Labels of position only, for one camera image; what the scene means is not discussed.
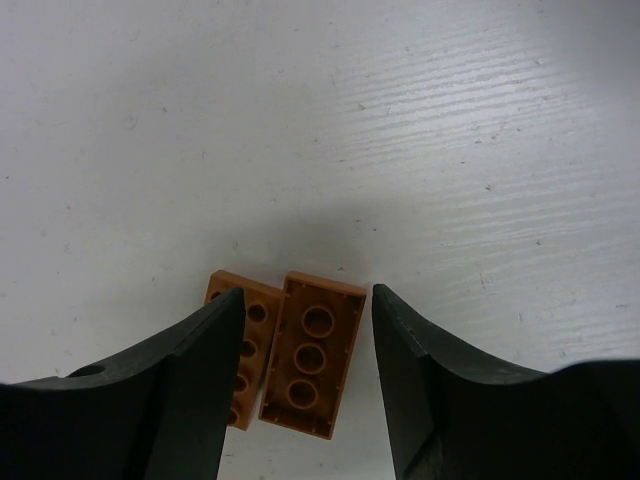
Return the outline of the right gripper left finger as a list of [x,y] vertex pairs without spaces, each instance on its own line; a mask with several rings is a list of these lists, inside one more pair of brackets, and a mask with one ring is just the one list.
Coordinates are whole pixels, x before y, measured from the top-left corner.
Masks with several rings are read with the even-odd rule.
[[216,478],[244,325],[234,288],[66,377],[2,385],[2,478]]

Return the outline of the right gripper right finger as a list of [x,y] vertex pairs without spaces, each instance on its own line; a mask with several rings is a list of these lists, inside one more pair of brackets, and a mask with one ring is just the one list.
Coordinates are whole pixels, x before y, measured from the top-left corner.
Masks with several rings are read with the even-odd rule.
[[635,479],[639,363],[543,373],[486,353],[389,287],[372,319],[399,479]]

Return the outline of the brown lego plate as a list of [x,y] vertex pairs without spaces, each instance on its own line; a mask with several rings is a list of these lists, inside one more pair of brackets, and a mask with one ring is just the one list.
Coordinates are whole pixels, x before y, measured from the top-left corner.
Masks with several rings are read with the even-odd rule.
[[267,368],[283,293],[264,283],[218,270],[209,279],[204,303],[232,288],[243,290],[246,315],[228,425],[247,430]]
[[367,290],[290,272],[283,293],[258,418],[329,440]]

